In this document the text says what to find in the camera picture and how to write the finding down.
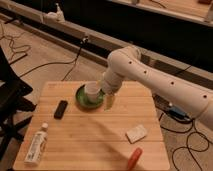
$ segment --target desk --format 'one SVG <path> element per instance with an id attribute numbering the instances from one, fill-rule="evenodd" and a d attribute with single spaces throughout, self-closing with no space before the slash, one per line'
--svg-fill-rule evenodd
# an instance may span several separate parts
<path id="1" fill-rule="evenodd" d="M 124 82 L 110 110 L 82 110 L 75 92 L 85 82 L 48 82 L 41 94 L 13 169 L 23 170 L 125 170 L 137 148 L 143 149 L 137 170 L 168 170 L 169 161 L 150 91 L 137 82 Z M 53 118 L 59 100 L 69 105 L 62 120 Z M 24 163 L 34 133 L 47 122 L 48 141 L 37 167 Z M 125 132 L 143 124 L 148 136 L 130 144 Z"/>

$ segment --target red marker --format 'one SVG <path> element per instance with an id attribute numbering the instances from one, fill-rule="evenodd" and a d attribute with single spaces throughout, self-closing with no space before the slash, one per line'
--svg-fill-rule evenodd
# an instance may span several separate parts
<path id="1" fill-rule="evenodd" d="M 127 164 L 127 170 L 131 171 L 135 165 L 137 164 L 138 159 L 140 158 L 141 154 L 143 153 L 141 148 L 137 148 L 131 155 L 128 164 Z"/>

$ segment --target white cup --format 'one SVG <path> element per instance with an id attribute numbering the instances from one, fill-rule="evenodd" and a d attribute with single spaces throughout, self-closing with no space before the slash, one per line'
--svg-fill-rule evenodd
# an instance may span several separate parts
<path id="1" fill-rule="evenodd" d="M 86 94 L 88 100 L 92 103 L 97 102 L 100 90 L 101 88 L 97 82 L 89 82 L 84 86 L 84 93 Z"/>

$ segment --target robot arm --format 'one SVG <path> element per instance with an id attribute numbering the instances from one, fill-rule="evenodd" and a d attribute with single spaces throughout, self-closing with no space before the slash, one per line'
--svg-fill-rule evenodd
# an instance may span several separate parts
<path id="1" fill-rule="evenodd" d="M 134 46 L 110 53 L 108 68 L 101 88 L 107 94 L 116 93 L 125 77 L 140 82 L 181 110 L 198 118 L 213 130 L 213 91 L 153 69 L 139 61 L 141 53 Z"/>

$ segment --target white sponge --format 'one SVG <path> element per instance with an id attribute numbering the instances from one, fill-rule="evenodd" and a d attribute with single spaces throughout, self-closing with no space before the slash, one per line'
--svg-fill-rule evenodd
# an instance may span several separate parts
<path id="1" fill-rule="evenodd" d="M 126 136 L 128 137 L 130 143 L 135 143 L 141 138 L 147 135 L 147 130 L 144 128 L 142 124 L 132 128 L 131 130 L 126 132 Z"/>

